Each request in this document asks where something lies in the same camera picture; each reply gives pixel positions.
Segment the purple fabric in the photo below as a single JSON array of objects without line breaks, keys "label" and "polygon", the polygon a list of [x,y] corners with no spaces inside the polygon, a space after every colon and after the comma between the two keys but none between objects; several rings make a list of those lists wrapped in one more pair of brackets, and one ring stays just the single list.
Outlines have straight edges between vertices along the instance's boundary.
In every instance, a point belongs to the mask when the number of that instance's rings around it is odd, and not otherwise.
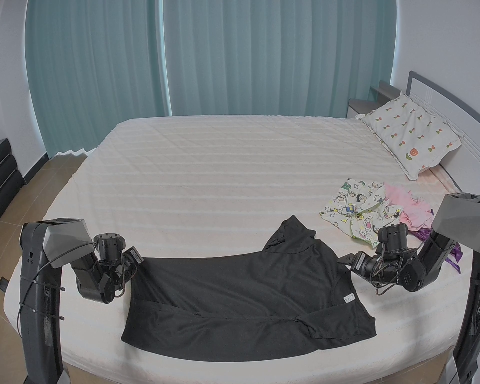
[{"label": "purple fabric", "polygon": [[[415,236],[417,239],[425,241],[430,236],[431,231],[432,231],[431,228],[422,228],[419,231],[410,232],[410,233],[413,236]],[[455,247],[452,249],[450,254],[455,258],[455,261],[458,263],[463,256],[463,252],[460,248],[460,244],[456,243]],[[445,261],[449,263],[453,268],[455,268],[458,273],[460,273],[460,267],[457,264],[455,264],[449,257],[447,257]]]}]

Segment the white pillow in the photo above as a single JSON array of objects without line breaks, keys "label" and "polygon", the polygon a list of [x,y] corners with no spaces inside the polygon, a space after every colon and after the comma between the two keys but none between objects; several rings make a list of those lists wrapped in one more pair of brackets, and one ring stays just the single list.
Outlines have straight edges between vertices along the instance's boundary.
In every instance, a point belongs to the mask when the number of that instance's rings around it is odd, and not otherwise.
[{"label": "white pillow", "polygon": [[410,180],[434,167],[460,138],[441,117],[432,116],[400,92],[400,96],[367,115],[357,116],[389,150]]}]

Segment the black furniture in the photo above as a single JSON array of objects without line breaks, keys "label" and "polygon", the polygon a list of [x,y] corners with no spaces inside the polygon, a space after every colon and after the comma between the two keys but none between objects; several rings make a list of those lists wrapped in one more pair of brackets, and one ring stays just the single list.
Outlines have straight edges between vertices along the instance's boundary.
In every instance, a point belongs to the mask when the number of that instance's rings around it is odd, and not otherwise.
[{"label": "black furniture", "polygon": [[8,139],[0,140],[0,216],[24,183]]},{"label": "black furniture", "polygon": [[378,87],[370,87],[370,90],[376,96],[376,101],[350,99],[348,101],[347,119],[354,118],[360,113],[370,113],[400,95],[399,89],[383,80],[380,80]]}]

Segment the curtain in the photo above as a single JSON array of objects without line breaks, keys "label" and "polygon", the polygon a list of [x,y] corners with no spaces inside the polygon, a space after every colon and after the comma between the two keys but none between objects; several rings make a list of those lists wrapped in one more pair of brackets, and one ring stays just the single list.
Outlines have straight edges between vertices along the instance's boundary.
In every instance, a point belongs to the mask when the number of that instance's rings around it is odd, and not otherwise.
[{"label": "curtain", "polygon": [[396,0],[164,0],[173,115],[345,117],[390,82]]},{"label": "curtain", "polygon": [[166,115],[158,12],[155,0],[29,0],[26,68],[49,156]]}]

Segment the black t-shirt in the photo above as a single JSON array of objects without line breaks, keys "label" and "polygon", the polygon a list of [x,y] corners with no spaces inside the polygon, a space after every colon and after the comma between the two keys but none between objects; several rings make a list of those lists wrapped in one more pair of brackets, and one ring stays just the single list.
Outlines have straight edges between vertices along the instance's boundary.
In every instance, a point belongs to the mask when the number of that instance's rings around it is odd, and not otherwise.
[{"label": "black t-shirt", "polygon": [[314,236],[292,216],[260,252],[145,258],[122,341],[179,359],[252,361],[375,336],[350,271]]}]

